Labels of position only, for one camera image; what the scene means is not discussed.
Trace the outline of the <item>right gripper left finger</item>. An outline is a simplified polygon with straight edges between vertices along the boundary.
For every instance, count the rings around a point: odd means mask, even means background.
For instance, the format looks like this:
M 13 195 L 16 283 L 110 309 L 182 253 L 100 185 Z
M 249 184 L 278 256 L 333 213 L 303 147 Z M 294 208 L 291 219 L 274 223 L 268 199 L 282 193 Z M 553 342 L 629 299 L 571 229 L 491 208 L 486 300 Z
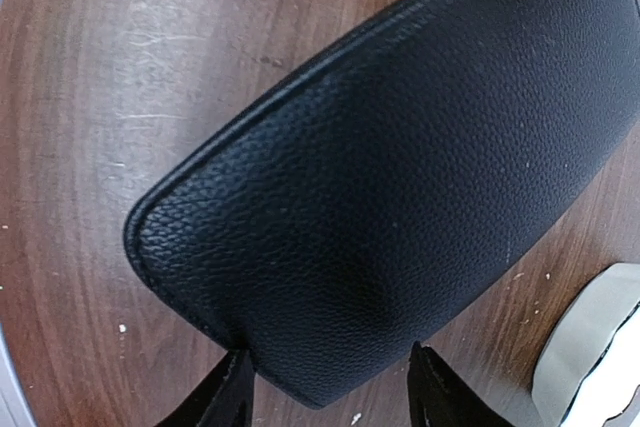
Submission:
M 252 425 L 255 371 L 249 352 L 229 351 L 158 427 Z

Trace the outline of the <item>black zip tool case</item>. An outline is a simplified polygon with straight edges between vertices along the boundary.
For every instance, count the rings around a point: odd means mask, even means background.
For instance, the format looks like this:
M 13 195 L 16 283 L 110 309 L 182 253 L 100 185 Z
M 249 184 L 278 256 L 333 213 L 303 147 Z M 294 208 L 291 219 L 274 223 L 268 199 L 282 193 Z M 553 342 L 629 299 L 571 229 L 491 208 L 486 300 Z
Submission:
M 638 113 L 637 0 L 399 0 L 145 194 L 126 255 L 322 408 L 497 281 Z

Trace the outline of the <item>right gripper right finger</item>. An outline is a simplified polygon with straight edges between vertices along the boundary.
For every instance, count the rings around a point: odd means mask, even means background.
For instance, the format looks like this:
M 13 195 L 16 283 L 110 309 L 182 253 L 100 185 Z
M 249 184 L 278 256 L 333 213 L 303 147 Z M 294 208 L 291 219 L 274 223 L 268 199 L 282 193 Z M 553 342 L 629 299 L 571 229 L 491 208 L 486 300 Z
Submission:
M 413 345 L 407 387 L 412 426 L 508 427 L 430 346 Z

